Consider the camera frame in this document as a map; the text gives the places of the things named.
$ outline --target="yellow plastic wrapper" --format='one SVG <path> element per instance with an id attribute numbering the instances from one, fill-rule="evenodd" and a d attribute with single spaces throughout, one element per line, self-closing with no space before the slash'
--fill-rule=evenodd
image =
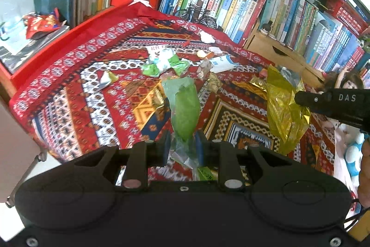
<path id="1" fill-rule="evenodd" d="M 253 76 L 253 78 L 249 81 L 249 84 L 252 84 L 259 89 L 266 92 L 266 81 L 260 78 L 257 78 L 256 76 Z"/>
<path id="2" fill-rule="evenodd" d="M 294 101 L 296 93 L 304 91 L 302 80 L 297 88 L 270 65 L 267 76 L 267 118 L 270 132 L 281 139 L 279 153 L 293 151 L 310 125 L 311 113 Z"/>

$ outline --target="floor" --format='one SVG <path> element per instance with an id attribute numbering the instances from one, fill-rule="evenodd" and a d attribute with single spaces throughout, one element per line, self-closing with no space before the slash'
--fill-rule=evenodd
<path id="1" fill-rule="evenodd" d="M 27 179 L 48 171 L 58 165 L 60 165 L 60 163 L 48 154 L 46 161 L 37 163 L 28 175 Z M 8 208 L 5 203 L 0 203 L 0 237 L 4 241 L 8 241 L 23 228 L 22 221 L 15 207 Z"/>

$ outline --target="patterned tablecloth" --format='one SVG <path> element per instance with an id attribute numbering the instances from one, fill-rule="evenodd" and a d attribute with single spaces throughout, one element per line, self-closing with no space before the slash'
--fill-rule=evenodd
<path id="1" fill-rule="evenodd" d="M 81 37 L 65 36 L 64 53 L 40 65 L 11 100 L 22 125 L 65 162 L 102 145 L 117 143 L 130 148 L 141 140 L 158 138 L 171 129 L 168 101 L 158 106 L 162 94 L 159 78 L 142 75 L 146 46 L 168 44 L 180 58 L 190 60 L 186 73 L 196 78 L 198 50 L 217 46 L 240 65 L 218 75 L 223 86 L 217 94 L 196 79 L 201 114 L 197 128 L 208 139 L 229 141 L 237 148 L 262 145 L 277 151 L 280 140 L 269 132 L 266 95 L 248 84 L 270 62 L 242 50 L 226 35 L 213 30 L 216 44 L 205 44 L 201 28 L 142 4 L 120 7 L 97 19 Z M 119 80 L 97 92 L 106 70 Z M 309 130 L 289 157 L 333 174 L 334 133 L 320 127 L 313 114 Z M 192 171 L 170 159 L 163 168 L 152 168 L 150 179 L 192 180 Z"/>

